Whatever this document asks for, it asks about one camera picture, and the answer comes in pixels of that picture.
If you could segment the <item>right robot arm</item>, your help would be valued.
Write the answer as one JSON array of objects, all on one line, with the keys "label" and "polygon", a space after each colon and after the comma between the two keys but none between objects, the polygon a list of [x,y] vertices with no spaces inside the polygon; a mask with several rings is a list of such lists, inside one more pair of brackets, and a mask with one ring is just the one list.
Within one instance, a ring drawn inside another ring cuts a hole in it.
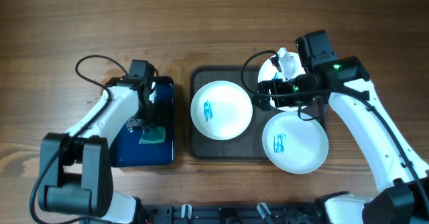
[{"label": "right robot arm", "polygon": [[324,30],[295,41],[304,74],[287,76],[288,52],[269,50],[270,61],[283,76],[264,80],[252,92],[263,111],[301,107],[321,98],[343,120],[360,147],[375,179],[374,199],[348,192],[317,200],[327,223],[427,223],[428,164],[413,151],[383,108],[361,61],[338,58]]}]

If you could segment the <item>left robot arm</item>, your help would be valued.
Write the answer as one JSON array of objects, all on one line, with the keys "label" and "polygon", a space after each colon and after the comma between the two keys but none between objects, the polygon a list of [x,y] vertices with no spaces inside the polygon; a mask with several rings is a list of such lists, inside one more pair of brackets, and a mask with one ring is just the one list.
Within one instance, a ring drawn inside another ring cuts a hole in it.
[{"label": "left robot arm", "polygon": [[136,74],[112,78],[102,99],[65,133],[48,133],[40,148],[40,175],[30,197],[36,208],[76,215],[81,222],[142,223],[141,201],[113,187],[109,148],[132,117],[152,119],[157,80]]}]

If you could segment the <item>green yellow sponge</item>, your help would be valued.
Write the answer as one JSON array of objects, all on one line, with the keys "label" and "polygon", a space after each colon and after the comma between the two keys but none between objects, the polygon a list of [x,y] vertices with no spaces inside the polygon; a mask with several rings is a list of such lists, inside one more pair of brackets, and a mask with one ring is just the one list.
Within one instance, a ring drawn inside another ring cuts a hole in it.
[{"label": "green yellow sponge", "polygon": [[140,144],[160,144],[166,139],[166,129],[164,127],[150,127],[143,131]]}]

